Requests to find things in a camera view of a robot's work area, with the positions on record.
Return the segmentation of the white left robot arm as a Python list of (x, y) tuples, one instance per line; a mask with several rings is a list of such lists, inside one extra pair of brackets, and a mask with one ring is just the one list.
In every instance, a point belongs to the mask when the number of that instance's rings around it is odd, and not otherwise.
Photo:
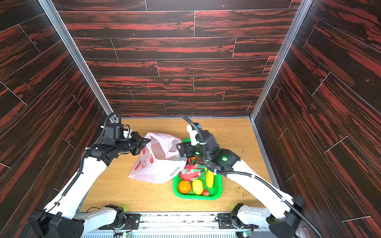
[(129, 138), (106, 138), (87, 149), (79, 169), (63, 190), (43, 210), (35, 209), (30, 215), (28, 222), (37, 237), (80, 238), (103, 226), (124, 228), (126, 217), (122, 207), (107, 205), (84, 215), (78, 215), (76, 211), (94, 182), (114, 159), (123, 153), (138, 155), (149, 142), (149, 139), (133, 132)]

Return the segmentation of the pink printed plastic bag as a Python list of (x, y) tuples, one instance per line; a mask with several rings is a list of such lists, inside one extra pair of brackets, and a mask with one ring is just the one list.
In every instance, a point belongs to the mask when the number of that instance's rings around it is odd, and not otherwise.
[(182, 141), (164, 133), (149, 132), (145, 138), (150, 142), (141, 151), (129, 178), (149, 183), (166, 183), (173, 179), (187, 164), (180, 156), (177, 144)]

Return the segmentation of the pink dragon fruit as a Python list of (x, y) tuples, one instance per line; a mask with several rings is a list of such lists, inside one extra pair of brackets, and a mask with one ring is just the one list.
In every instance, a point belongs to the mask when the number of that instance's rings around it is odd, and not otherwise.
[(180, 178), (186, 181), (197, 180), (206, 170), (205, 165), (188, 164), (180, 172)]

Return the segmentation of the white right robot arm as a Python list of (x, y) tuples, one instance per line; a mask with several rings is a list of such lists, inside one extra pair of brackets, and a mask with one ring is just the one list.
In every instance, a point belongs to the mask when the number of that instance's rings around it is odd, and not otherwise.
[(303, 215), (305, 201), (302, 197), (293, 198), (268, 183), (237, 154), (221, 148), (208, 131), (191, 131), (190, 141), (177, 144), (177, 150), (183, 158), (202, 159), (209, 171), (236, 182), (265, 206), (264, 210), (259, 210), (244, 204), (236, 205), (231, 220), (237, 228), (256, 225), (269, 228), (277, 238), (294, 238), (299, 224), (304, 222), (317, 237), (322, 237)]

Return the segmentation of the yellow lemon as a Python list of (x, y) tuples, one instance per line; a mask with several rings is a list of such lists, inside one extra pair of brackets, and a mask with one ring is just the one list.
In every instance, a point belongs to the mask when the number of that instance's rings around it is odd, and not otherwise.
[(202, 192), (204, 191), (203, 189), (203, 182), (200, 179), (196, 179), (192, 182), (192, 191), (196, 195), (201, 195)]

